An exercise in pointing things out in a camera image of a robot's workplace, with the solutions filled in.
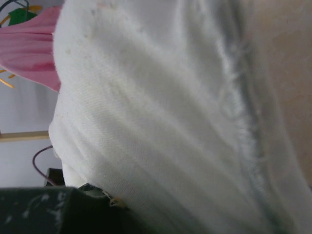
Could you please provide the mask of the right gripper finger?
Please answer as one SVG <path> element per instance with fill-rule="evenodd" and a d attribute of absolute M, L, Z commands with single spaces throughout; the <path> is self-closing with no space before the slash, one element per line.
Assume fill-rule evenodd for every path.
<path fill-rule="evenodd" d="M 3 188 L 2 234 L 144 234 L 121 201 L 90 184 L 80 188 Z"/>

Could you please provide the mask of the white pillow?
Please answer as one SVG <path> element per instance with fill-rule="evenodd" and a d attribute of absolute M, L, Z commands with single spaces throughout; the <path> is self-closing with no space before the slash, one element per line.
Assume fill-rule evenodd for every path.
<path fill-rule="evenodd" d="M 309 234 L 257 0 L 66 0 L 49 136 L 67 186 L 159 234 Z"/>

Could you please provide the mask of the green tank top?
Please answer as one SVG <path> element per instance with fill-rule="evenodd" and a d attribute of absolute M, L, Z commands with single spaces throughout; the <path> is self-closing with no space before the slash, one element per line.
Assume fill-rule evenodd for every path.
<path fill-rule="evenodd" d="M 8 14 L 9 23 L 8 26 L 20 24 L 26 21 L 29 21 L 37 16 L 36 13 L 32 13 L 30 11 L 26 11 L 24 8 L 17 8 Z"/>

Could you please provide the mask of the yellow clothes hanger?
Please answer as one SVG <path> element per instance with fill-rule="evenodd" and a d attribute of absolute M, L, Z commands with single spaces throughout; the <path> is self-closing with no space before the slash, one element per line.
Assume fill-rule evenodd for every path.
<path fill-rule="evenodd" d="M 36 13 L 42 10 L 41 5 L 22 4 L 21 8 L 26 11 Z M 35 43 L 31 40 L 37 39 L 35 22 L 23 22 L 20 24 L 8 26 L 9 13 L 0 22 L 0 67 L 2 72 L 10 72 L 11 75 L 26 78 L 32 77 L 30 72 L 32 68 L 26 59 L 34 58 L 31 50 Z"/>

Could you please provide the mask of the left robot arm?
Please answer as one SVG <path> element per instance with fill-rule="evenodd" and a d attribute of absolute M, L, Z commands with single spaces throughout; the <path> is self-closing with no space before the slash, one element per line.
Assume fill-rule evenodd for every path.
<path fill-rule="evenodd" d="M 48 168 L 46 176 L 49 180 L 54 182 L 57 186 L 64 186 L 64 178 L 62 169 Z"/>

